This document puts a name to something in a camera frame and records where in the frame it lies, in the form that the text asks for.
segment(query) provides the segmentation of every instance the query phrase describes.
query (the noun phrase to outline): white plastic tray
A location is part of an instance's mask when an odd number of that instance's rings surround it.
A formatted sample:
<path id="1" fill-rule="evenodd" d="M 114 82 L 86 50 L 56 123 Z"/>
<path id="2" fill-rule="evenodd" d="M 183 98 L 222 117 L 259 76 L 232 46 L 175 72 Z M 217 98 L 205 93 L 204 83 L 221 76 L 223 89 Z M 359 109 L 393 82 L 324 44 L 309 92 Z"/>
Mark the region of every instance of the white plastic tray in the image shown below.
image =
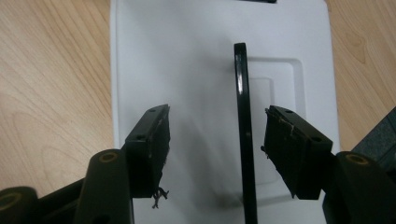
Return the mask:
<path id="1" fill-rule="evenodd" d="M 135 223 L 244 223 L 233 44 L 247 44 L 260 223 L 325 223 L 321 202 L 292 200 L 260 151 L 264 108 L 294 110 L 339 151 L 332 43 L 323 0 L 113 0 L 114 137 L 169 104 L 171 143 L 161 186 L 134 200 Z"/>

